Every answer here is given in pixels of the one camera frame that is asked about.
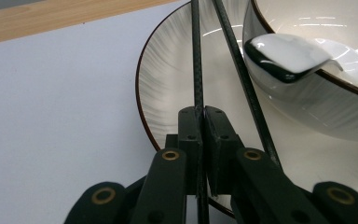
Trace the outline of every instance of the light wood surface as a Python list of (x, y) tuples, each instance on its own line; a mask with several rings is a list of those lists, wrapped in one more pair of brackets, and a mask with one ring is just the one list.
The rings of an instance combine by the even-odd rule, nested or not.
[(175, 0), (44, 0), (0, 10), (0, 41), (162, 5)]

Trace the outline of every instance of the carbon fiber rod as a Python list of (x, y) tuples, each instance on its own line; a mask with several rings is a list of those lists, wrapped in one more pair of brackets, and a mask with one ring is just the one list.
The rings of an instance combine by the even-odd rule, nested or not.
[(258, 102), (257, 95), (255, 94), (255, 88), (252, 84), (248, 69), (246, 68), (245, 62), (242, 58), (237, 39), (234, 35), (234, 32), (232, 31), (225, 7), (221, 0), (213, 0), (213, 5), (214, 9), (216, 10), (217, 17), (219, 18), (220, 25), (222, 26), (223, 33), (225, 34), (228, 48), (237, 68), (238, 75), (240, 76), (242, 88), (248, 100), (249, 107), (251, 108), (255, 126), (257, 127), (258, 135), (260, 136), (264, 151), (269, 155), (272, 161), (282, 169), (277, 150), (269, 132), (269, 126), (266, 123), (266, 119), (264, 118), (264, 114), (260, 103)]
[[(192, 21), (192, 40), (193, 40), (193, 78), (194, 78), (194, 104), (197, 122), (201, 134), (203, 133), (203, 88), (202, 88), (202, 63), (201, 63), (201, 43), (200, 43), (200, 9), (199, 1), (191, 1), (191, 21)], [(206, 171), (204, 164), (204, 149), (200, 142), (200, 154), (198, 162), (198, 218), (199, 224), (209, 223), (209, 204)]]

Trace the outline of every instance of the white bowl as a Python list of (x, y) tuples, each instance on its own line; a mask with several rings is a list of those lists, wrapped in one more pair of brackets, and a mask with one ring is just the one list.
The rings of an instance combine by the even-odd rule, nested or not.
[[(339, 43), (333, 46), (336, 49), (354, 49), (351, 52), (358, 55), (358, 3), (252, 0), (246, 9), (243, 41), (267, 33), (327, 40)], [(253, 81), (289, 118), (318, 132), (358, 141), (358, 84), (345, 79), (348, 72), (327, 65), (296, 83), (285, 84), (249, 60), (246, 53), (244, 58)]]

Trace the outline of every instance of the white table surface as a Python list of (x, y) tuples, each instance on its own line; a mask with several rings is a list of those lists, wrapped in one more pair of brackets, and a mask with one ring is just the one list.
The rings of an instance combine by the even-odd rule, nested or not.
[[(185, 2), (0, 43), (0, 223), (63, 223), (92, 185), (126, 187), (147, 173), (155, 150), (136, 66), (154, 28)], [(212, 208), (211, 217), (235, 223)]]

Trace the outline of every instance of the white plate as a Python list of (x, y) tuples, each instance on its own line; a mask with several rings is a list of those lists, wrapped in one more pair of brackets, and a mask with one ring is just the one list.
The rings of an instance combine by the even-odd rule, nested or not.
[[(241, 46), (246, 1), (224, 1)], [(210, 1), (200, 1), (204, 101), (224, 110), (247, 147), (262, 149), (226, 40)], [(145, 44), (137, 72), (141, 117), (156, 149), (177, 133), (177, 113), (193, 105), (190, 5), (165, 19)], [(332, 138), (294, 123), (260, 95), (283, 170), (300, 187), (336, 181), (358, 191), (358, 142)], [(219, 203), (230, 209), (229, 197)]]

